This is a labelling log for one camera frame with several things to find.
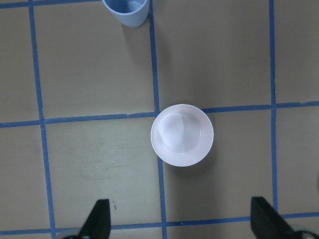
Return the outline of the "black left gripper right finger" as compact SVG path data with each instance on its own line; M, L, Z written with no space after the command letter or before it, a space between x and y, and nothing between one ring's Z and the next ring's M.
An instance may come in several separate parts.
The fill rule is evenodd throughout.
M252 197L250 227L257 239L288 239L294 230L264 197Z

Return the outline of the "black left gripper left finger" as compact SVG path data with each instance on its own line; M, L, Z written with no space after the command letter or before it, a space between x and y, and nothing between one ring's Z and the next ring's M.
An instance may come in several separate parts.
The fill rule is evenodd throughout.
M100 199L95 203L78 237L81 239L108 239L110 232L110 203L108 199Z

